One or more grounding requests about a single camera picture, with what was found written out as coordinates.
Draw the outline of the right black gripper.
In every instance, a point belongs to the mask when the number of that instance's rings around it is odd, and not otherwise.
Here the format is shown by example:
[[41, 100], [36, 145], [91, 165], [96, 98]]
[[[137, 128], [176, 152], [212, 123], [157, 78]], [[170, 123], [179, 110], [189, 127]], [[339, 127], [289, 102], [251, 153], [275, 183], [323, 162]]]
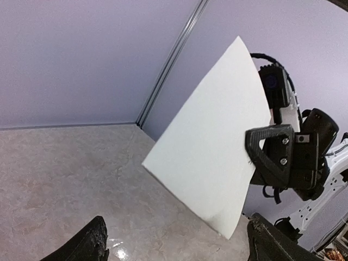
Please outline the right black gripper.
[[251, 184], [297, 190], [316, 186], [318, 133], [294, 133], [291, 125], [254, 128], [245, 132], [245, 150], [255, 166]]

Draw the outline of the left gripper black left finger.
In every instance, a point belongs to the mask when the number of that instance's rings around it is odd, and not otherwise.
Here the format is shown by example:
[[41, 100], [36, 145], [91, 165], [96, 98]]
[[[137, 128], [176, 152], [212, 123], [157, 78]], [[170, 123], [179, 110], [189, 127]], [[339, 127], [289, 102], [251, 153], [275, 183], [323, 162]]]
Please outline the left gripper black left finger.
[[62, 247], [47, 255], [42, 261], [108, 260], [107, 227], [102, 216], [95, 216]]

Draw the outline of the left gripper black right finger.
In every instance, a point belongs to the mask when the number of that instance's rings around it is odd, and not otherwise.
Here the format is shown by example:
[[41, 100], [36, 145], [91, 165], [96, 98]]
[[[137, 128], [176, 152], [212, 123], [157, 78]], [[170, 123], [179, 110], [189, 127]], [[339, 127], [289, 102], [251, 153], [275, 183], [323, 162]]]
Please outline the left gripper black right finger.
[[322, 261], [291, 241], [274, 225], [258, 213], [247, 224], [250, 261]]

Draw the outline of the beige ornate letter paper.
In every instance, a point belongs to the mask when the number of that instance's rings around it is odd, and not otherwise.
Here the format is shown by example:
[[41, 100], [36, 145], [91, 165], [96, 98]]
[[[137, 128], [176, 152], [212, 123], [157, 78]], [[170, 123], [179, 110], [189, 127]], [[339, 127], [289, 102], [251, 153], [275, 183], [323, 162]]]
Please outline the beige ornate letter paper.
[[255, 167], [249, 129], [266, 127], [270, 109], [251, 55], [236, 38], [203, 77], [142, 162], [170, 193], [229, 239]]

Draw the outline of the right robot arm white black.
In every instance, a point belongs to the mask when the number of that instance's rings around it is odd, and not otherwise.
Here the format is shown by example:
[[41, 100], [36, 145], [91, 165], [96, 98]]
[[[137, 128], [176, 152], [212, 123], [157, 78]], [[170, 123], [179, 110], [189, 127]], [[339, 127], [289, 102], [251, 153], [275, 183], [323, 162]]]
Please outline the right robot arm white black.
[[271, 198], [292, 189], [305, 205], [274, 226], [291, 241], [298, 242], [322, 208], [347, 188], [347, 134], [332, 144], [339, 130], [322, 110], [302, 112], [300, 131], [290, 124], [254, 128], [245, 133], [245, 149], [255, 166], [251, 184], [272, 187]]

